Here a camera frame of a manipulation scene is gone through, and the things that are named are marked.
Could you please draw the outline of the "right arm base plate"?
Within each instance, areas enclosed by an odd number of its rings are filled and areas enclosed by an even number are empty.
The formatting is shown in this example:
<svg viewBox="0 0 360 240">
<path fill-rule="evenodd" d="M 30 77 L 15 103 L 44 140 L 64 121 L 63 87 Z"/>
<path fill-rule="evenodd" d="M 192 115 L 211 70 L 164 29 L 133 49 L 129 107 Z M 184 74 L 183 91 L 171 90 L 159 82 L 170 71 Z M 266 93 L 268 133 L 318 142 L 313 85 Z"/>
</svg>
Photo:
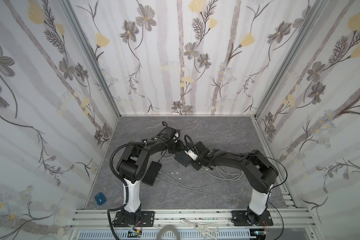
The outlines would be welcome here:
<svg viewBox="0 0 360 240">
<path fill-rule="evenodd" d="M 245 211 L 231 211 L 231 222 L 235 227 L 270 227 L 273 226 L 273 220 L 270 212 L 265 210 L 261 215 L 257 215 L 250 210 Z"/>
</svg>

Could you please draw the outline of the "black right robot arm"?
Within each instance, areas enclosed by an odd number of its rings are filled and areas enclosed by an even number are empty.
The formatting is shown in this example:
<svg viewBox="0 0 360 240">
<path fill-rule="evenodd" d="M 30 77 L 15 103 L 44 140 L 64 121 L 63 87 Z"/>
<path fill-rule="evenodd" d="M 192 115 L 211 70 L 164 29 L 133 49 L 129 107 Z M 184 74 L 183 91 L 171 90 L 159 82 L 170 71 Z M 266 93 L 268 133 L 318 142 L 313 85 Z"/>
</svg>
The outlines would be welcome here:
<svg viewBox="0 0 360 240">
<path fill-rule="evenodd" d="M 241 171 L 252 187 L 252 195 L 246 211 L 246 220 L 250 225 L 258 225 L 266 216 L 268 200 L 279 171 L 270 162 L 270 158 L 258 150 L 249 153 L 232 153 L 220 149 L 209 150 L 202 142 L 194 143 L 185 135 L 187 155 L 196 170 L 202 167 L 213 169 L 228 167 Z"/>
</svg>

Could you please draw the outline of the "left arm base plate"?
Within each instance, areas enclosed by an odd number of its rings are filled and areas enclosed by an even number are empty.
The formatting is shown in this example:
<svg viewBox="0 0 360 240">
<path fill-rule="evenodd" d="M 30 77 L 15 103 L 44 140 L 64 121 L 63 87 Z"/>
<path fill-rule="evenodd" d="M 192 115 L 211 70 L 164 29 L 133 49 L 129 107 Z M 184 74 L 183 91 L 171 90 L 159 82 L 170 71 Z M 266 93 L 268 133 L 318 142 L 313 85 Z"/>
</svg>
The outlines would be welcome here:
<svg viewBox="0 0 360 240">
<path fill-rule="evenodd" d="M 111 218 L 114 227 L 153 227 L 155 220 L 154 211 L 142 211 L 138 220 L 128 220 L 121 212 L 117 212 L 114 218 Z"/>
</svg>

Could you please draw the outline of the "slim ribbed black switch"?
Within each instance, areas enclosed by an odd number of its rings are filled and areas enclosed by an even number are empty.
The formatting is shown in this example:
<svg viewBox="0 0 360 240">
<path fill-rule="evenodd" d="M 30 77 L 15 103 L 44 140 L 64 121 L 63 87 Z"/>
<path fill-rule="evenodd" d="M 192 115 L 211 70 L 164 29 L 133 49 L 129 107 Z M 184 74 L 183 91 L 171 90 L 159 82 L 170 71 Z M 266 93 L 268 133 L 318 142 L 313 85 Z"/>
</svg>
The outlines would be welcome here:
<svg viewBox="0 0 360 240">
<path fill-rule="evenodd" d="M 161 168 L 162 168 L 162 164 L 158 162 L 151 162 L 145 176 L 143 177 L 142 182 L 152 187 L 156 181 L 156 177 L 158 176 Z"/>
</svg>

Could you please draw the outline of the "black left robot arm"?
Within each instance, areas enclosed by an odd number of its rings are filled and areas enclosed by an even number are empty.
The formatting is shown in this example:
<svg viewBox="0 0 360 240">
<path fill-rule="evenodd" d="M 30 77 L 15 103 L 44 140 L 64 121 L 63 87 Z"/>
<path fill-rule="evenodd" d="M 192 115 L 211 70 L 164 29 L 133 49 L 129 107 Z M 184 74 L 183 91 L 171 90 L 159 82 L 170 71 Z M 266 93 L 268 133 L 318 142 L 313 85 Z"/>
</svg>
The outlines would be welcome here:
<svg viewBox="0 0 360 240">
<path fill-rule="evenodd" d="M 123 184 L 123 205 L 107 210 L 108 222 L 114 239 L 119 237 L 115 231 L 116 220 L 111 219 L 112 212 L 120 212 L 124 222 L 136 226 L 141 222 L 142 203 L 140 200 L 141 180 L 148 170 L 150 156 L 168 151 L 177 154 L 184 150 L 184 144 L 179 139 L 180 130 L 169 127 L 163 121 L 164 128 L 151 140 L 143 139 L 140 142 L 129 142 L 116 148 L 110 156 L 109 166 L 114 176 Z"/>
</svg>

